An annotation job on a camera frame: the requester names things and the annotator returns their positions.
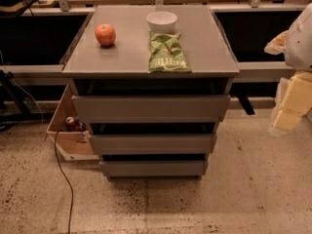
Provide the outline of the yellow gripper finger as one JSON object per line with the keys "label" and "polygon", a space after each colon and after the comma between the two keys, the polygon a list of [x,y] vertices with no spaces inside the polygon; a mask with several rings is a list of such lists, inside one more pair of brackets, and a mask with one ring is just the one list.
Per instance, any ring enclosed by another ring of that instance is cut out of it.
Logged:
{"label": "yellow gripper finger", "polygon": [[266,44],[264,52],[270,55],[279,55],[285,50],[285,42],[288,31],[285,30],[278,34],[274,39]]}
{"label": "yellow gripper finger", "polygon": [[280,137],[291,132],[312,109],[312,73],[296,72],[278,84],[269,133]]}

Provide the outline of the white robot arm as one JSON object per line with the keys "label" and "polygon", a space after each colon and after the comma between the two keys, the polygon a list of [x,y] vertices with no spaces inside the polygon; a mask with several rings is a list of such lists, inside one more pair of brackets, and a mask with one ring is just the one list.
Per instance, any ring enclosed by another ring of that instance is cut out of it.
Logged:
{"label": "white robot arm", "polygon": [[305,7],[288,30],[272,39],[264,52],[283,54],[286,65],[295,70],[290,79],[280,80],[272,111],[269,131],[273,136],[283,136],[312,109],[312,4]]}

